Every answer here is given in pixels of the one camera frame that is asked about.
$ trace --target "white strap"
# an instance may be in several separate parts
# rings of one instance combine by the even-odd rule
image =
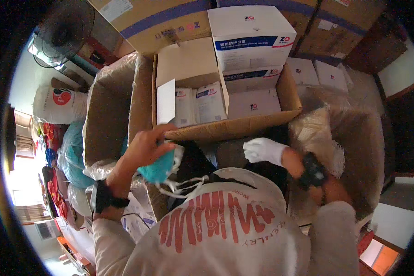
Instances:
[[[204,182],[206,181],[206,180],[209,180],[209,177],[208,177],[208,175],[204,175],[203,177],[201,177],[201,178],[199,178],[199,177],[197,177],[197,178],[192,178],[192,179],[189,179],[189,180],[187,180],[187,181],[184,181],[184,182],[182,182],[182,183],[178,183],[178,182],[176,182],[176,181],[171,181],[171,180],[166,180],[165,182],[164,182],[164,184],[166,184],[170,189],[171,189],[171,191],[172,192],[169,192],[169,191],[166,191],[166,190],[164,190],[163,188],[161,188],[161,185],[159,184],[159,183],[155,183],[155,187],[158,189],[158,191],[160,191],[160,193],[162,193],[162,194],[165,194],[165,195],[168,195],[168,196],[171,196],[171,197],[174,197],[174,198],[187,198],[191,193],[193,193],[193,192],[195,192],[195,191],[198,191],[199,190],[199,188],[204,184]],[[185,183],[188,183],[188,182],[193,182],[193,181],[199,181],[199,182],[197,182],[196,184],[194,184],[194,185],[192,185],[192,186],[189,186],[189,187],[186,187],[186,188],[182,188],[182,189],[178,189],[177,187],[178,186],[181,186],[181,185],[183,185],[183,184],[185,184]],[[193,188],[193,187],[196,187],[193,191],[191,191],[189,194],[187,194],[187,195],[185,195],[185,196],[183,196],[183,195],[180,195],[180,193],[182,192],[182,191],[184,191],[184,190],[187,190],[187,189],[190,189],[190,188]]]

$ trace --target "white gloved hand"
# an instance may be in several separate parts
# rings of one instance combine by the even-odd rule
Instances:
[[[277,143],[268,138],[256,138],[245,142],[242,148],[244,149],[245,158],[250,163],[257,163],[261,161],[268,161],[272,164],[282,166],[282,153],[288,146]]]

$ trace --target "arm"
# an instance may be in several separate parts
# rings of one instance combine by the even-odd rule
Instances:
[[[244,144],[245,157],[252,163],[270,161],[299,179],[305,170],[302,156],[291,147],[267,140],[257,138]],[[321,187],[309,188],[310,196],[320,206],[309,231],[309,275],[358,275],[352,200],[338,179],[330,173],[327,177]]]
[[[106,185],[115,197],[127,198],[138,167],[152,164],[175,148],[172,143],[157,146],[157,141],[164,140],[164,132],[172,129],[175,129],[173,125],[164,124],[154,130],[138,132],[106,179]],[[121,275],[135,248],[132,238],[121,225],[123,212],[122,208],[110,206],[100,214],[94,214],[92,228],[98,275]]]

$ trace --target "wristwatch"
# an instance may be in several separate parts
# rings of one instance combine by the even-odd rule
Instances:
[[[319,163],[312,152],[304,156],[302,163],[305,171],[298,179],[299,186],[305,191],[308,191],[311,185],[321,187],[328,179],[325,167]]]
[[[129,205],[129,202],[130,200],[127,198],[114,197],[105,180],[95,181],[94,190],[90,196],[90,207],[96,213],[101,214],[109,206],[125,208]]]

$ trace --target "teal mask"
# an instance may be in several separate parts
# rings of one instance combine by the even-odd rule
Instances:
[[[174,158],[175,150],[172,150],[158,158],[158,160],[156,160],[153,164],[145,167],[139,167],[138,173],[140,173],[144,179],[150,183],[164,183],[170,175]]]

